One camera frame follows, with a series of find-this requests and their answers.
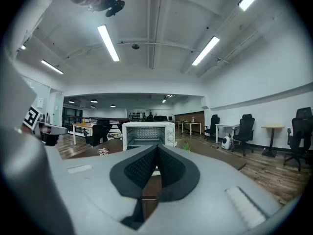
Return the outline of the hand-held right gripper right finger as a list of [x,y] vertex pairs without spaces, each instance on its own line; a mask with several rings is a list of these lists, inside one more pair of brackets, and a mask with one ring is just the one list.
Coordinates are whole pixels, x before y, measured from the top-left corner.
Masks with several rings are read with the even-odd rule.
[[279,227],[281,207],[256,182],[231,165],[171,147],[200,172],[183,199],[159,203],[138,229],[145,235],[270,235]]

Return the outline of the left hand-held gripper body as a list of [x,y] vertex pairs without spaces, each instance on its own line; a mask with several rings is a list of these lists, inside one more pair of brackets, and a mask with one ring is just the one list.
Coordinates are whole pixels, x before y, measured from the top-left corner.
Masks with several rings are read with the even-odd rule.
[[48,124],[36,107],[31,106],[23,120],[22,131],[34,135],[46,146],[55,146],[59,139],[60,132],[58,126]]

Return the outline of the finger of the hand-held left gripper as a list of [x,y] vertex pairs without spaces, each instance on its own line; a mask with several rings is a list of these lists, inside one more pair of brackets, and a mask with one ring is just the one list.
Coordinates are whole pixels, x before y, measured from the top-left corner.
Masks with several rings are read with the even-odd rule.
[[52,124],[45,124],[47,127],[47,133],[51,135],[64,135],[67,134],[67,129],[62,126],[52,125]]

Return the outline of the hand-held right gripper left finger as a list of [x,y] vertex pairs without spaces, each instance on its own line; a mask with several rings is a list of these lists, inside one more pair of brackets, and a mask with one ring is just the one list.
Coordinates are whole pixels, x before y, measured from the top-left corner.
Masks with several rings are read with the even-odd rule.
[[142,189],[123,170],[112,168],[128,158],[148,154],[153,146],[111,155],[62,160],[59,151],[46,147],[50,179],[54,182],[61,207],[50,218],[54,235],[157,235],[157,224],[146,228],[131,224],[140,204]]

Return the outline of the white toaster oven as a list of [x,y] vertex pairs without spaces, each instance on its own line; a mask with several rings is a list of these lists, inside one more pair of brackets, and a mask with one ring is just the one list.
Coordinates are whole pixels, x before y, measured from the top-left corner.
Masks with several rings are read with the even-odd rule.
[[[173,133],[168,132],[169,126],[174,128]],[[175,139],[168,141],[169,135],[173,135]],[[145,145],[171,146],[171,142],[176,142],[175,124],[168,121],[123,123],[122,141],[124,151]]]

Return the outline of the black railing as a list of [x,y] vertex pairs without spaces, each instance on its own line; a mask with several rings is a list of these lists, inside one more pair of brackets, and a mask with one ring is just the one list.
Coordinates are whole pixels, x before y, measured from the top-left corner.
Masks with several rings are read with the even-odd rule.
[[82,123],[83,111],[63,107],[62,110],[62,127],[66,128],[68,132],[73,132],[73,124]]

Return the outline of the wooden desk with white legs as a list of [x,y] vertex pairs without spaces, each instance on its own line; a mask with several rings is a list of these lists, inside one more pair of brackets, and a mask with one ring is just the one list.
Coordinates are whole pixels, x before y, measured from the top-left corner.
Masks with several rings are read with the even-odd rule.
[[91,136],[92,135],[92,127],[96,125],[96,124],[92,124],[92,123],[77,123],[77,124],[73,124],[73,142],[74,142],[74,145],[76,145],[76,128],[81,128],[82,131],[86,130],[87,131],[87,135],[88,136]]

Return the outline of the person's white shirt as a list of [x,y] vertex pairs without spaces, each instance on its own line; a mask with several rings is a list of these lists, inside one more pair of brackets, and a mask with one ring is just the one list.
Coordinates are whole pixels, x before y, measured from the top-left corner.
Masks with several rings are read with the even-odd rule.
[[0,38],[0,228],[12,235],[74,235],[44,145],[23,131],[36,95],[15,62],[53,0],[7,1],[22,6]]

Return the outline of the black office chair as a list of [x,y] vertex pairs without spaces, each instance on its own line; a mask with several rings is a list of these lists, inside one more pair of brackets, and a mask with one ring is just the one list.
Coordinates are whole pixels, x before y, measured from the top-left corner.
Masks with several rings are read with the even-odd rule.
[[220,118],[217,114],[211,117],[210,125],[205,126],[204,133],[209,136],[210,138],[216,137],[216,125],[220,123]]
[[112,124],[110,124],[110,121],[108,119],[99,119],[96,123],[97,125],[101,125],[101,138],[102,142],[106,142],[108,140],[108,133],[112,128]]
[[85,135],[86,144],[90,144],[91,146],[98,146],[100,144],[100,141],[102,140],[101,136],[101,125],[94,125],[92,127],[92,135],[88,136],[87,131],[83,131]]
[[288,158],[284,158],[283,165],[292,159],[298,163],[298,171],[301,171],[301,159],[307,162],[308,159],[304,154],[311,146],[311,137],[313,133],[313,114],[311,107],[305,107],[296,111],[296,117],[292,119],[292,130],[287,129],[288,132],[288,145],[291,149],[287,153]]
[[252,114],[242,115],[240,119],[239,132],[234,134],[232,137],[232,148],[231,152],[234,152],[235,149],[241,148],[243,156],[246,156],[245,148],[248,147],[248,142],[253,140],[253,126],[255,123],[255,118],[252,117]]

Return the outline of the white round appliance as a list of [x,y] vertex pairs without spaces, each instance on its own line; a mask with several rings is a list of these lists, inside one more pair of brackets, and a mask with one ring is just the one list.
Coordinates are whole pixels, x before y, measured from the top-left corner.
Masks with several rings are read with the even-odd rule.
[[222,140],[222,149],[225,149],[225,150],[230,150],[232,148],[232,139],[231,139],[231,136],[228,135],[228,136],[225,136]]

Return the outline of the white table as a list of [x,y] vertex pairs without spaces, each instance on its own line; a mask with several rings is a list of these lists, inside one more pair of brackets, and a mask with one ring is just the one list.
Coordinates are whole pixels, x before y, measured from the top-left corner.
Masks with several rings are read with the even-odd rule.
[[199,125],[199,134],[201,135],[202,128],[201,128],[201,123],[200,122],[186,122],[186,121],[183,121],[182,122],[182,132],[184,132],[184,126],[185,125],[189,125],[189,134],[190,134],[190,136],[192,136],[192,126],[193,125]]

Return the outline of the small wooden pedestal table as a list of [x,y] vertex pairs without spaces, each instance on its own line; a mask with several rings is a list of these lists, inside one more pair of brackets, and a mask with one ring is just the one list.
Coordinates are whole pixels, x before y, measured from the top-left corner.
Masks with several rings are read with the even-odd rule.
[[284,124],[268,124],[268,125],[264,125],[261,128],[262,129],[267,129],[270,130],[270,143],[269,143],[269,147],[268,149],[265,149],[262,153],[262,156],[266,156],[266,157],[271,157],[271,158],[275,158],[277,151],[273,150],[273,141],[274,141],[274,132],[275,130],[282,130],[284,129]]

